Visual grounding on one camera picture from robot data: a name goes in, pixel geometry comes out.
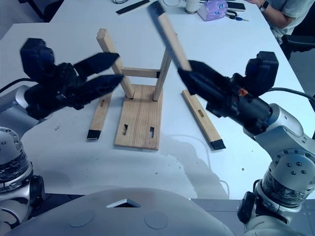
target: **tissue box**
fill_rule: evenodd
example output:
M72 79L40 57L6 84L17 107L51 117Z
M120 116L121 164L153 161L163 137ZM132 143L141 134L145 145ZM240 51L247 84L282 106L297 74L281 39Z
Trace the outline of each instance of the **tissue box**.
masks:
M219 19L225 16L227 2L224 0L210 0L198 9L199 16L204 21Z

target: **gray floor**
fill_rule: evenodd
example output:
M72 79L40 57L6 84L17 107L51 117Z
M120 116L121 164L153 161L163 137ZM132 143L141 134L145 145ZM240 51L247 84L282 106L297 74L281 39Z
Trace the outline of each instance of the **gray floor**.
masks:
M304 92L315 95L315 49L291 55L290 65Z
M192 201L223 222L236 235L244 234L244 225L236 215L240 200L192 199ZM315 236L315 200L305 201L302 211L295 214L290 226L307 236Z

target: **white cable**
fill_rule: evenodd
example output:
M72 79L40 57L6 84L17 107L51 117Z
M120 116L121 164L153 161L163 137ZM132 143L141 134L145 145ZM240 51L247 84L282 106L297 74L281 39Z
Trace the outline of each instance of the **white cable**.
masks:
M163 0L163 3L166 5L166 6L169 6L169 7L178 7L181 5L181 0L178 1L178 4L177 5L169 5L165 2L165 0Z

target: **wooden stick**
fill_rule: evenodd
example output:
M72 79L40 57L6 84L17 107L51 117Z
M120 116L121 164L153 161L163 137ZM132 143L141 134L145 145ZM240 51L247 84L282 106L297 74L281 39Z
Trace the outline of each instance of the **wooden stick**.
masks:
M190 63L185 56L184 50L179 43L178 37L176 36L176 33L174 32L172 25L170 24L166 14L165 14L165 11L164 11L163 7L161 6L161 4L159 3L159 1L153 2L148 7L148 11L149 11L149 14L152 18L153 24L156 26L156 28L157 28L165 46L166 46L166 49L167 49L169 55L171 56L172 60L174 61L176 67L178 69L183 69L186 71L192 71ZM207 117L207 114L205 113L204 109L202 108L200 102L198 101L198 98L195 95L191 96L188 91L184 92L183 96L188 101L189 107L196 106L198 108L197 110L192 109L195 116L198 115L198 118L199 118L203 115L202 120L205 120ZM216 129L214 128L213 124L211 123L210 119L208 121L203 121L201 124L201 121L198 118L197 118L198 123L201 125L203 131L206 133L208 140L210 140L211 143L219 141L219 145L217 147L214 147L214 148L220 149L220 148L222 148L222 145L223 145L223 148L225 148L223 141L221 139L215 140L215 139L219 138L220 136L219 136L218 132L216 131Z
M160 75L160 70L156 70L156 69L123 67L122 71L123 71L123 75L125 76L158 78Z
M184 90L182 95L188 103L190 110L194 114L199 126L201 127L204 135L211 144L214 150L224 149L225 145L220 134L209 119L207 113L200 104L198 98L194 95L191 96L188 90Z
M90 125L87 139L99 139L100 133L103 130L111 98L112 93L109 93L99 98L96 109L94 111L94 116Z
M156 87L153 93L153 101L158 101L158 98L161 94L162 88L163 88L163 84L168 72L168 68L171 64L172 58L170 57L170 55L167 52L167 49L165 48L164 51L164 55L163 55L163 60L161 63L161 68L160 68L160 75L158 77L157 83L156 83Z
M103 52L116 53L114 43L110 38L107 29L99 29L96 39ZM112 65L112 69L115 74L123 75L122 67L123 65L120 58L118 58ZM132 87L130 80L127 76L124 76L123 80L121 81L121 85L123 87L123 90L125 91L126 97L133 98L134 88Z
M148 11L176 67L191 71L189 61L161 4L158 1L153 2L148 7Z

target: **black tape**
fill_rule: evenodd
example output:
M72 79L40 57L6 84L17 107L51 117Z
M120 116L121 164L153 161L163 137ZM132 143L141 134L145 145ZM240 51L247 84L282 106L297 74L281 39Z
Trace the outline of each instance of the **black tape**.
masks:
M135 4L132 4L132 5L129 5L129 6L126 6L118 11L116 11L116 13L118 15L121 15L123 13L126 13L126 12L129 12L129 11L132 11L133 9L136 9L137 7L140 7L146 3L150 2L149 0L142 0L142 1L139 1L139 2L136 2Z

